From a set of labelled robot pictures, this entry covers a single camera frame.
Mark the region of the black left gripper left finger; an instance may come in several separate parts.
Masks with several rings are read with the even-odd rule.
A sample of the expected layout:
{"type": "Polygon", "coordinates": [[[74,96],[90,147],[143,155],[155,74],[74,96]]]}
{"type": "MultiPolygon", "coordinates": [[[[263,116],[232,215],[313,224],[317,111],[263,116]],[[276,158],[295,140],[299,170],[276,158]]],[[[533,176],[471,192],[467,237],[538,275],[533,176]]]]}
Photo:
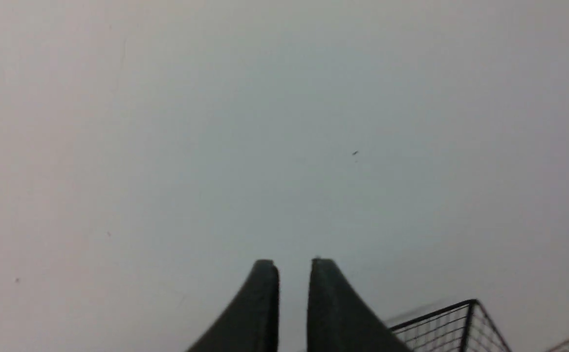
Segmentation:
{"type": "Polygon", "coordinates": [[[189,352],[276,352],[280,276],[275,263],[257,260],[233,300],[189,352]]]}

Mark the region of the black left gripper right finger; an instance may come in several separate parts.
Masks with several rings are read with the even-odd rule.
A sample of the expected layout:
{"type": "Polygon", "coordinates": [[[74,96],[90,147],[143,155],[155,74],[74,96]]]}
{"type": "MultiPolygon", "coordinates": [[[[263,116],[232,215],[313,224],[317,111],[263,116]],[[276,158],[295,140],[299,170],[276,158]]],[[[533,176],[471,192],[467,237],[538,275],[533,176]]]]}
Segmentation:
{"type": "Polygon", "coordinates": [[[409,352],[358,296],[336,262],[314,258],[307,301],[309,352],[409,352]]]}

